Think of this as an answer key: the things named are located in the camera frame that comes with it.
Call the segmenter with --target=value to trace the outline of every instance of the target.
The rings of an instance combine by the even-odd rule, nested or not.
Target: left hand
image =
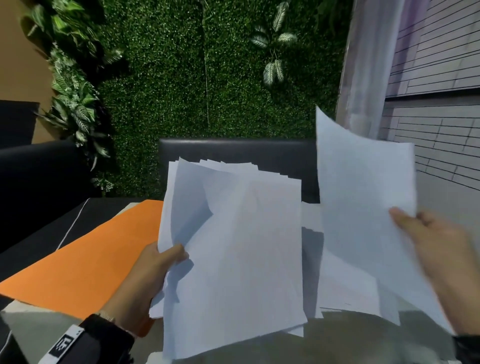
[[[188,258],[181,244],[159,253],[157,244],[147,245],[102,311],[115,318],[115,324],[141,336],[142,328],[151,319],[150,303],[163,287],[168,269]]]

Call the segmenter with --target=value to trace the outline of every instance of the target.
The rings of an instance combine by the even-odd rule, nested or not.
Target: green wall
[[[315,31],[319,1],[292,0],[283,29],[299,41],[281,57],[287,82],[268,90],[268,57],[248,36],[278,1],[104,0],[107,48],[129,62],[99,87],[116,131],[112,195],[161,197],[162,136],[314,137],[315,104],[335,115],[349,23],[344,11],[335,36]]]

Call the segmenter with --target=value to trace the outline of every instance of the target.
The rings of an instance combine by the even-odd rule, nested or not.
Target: artificial plant
[[[250,41],[259,48],[266,49],[270,53],[270,61],[264,69],[264,84],[271,87],[275,81],[279,83],[285,79],[284,62],[278,57],[283,47],[287,47],[297,41],[293,33],[280,33],[285,18],[287,17],[288,2],[281,2],[276,7],[276,14],[272,22],[272,30],[256,25]]]
[[[90,14],[73,0],[45,0],[24,18],[27,37],[40,41],[48,55],[55,96],[49,111],[39,115],[82,147],[91,168],[98,157],[108,158],[108,134],[98,117],[99,94],[88,81],[81,64],[93,64],[95,72],[122,58],[122,52],[107,52],[95,32]]]

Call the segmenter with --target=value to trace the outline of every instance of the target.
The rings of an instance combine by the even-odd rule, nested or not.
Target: hand
[[[163,253],[158,252],[156,242],[147,245],[102,311],[121,328],[142,336],[142,329],[151,321],[150,303],[162,289],[168,269],[187,258],[180,244]]]
[[[420,265],[457,333],[480,334],[480,266],[461,227],[422,211],[416,218],[397,207],[395,224],[413,241]]]

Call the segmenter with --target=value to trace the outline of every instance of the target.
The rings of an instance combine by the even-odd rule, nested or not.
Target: right hand
[[[480,334],[480,265],[461,227],[422,211],[411,217],[389,210],[395,224],[413,241],[420,265],[457,333]]]

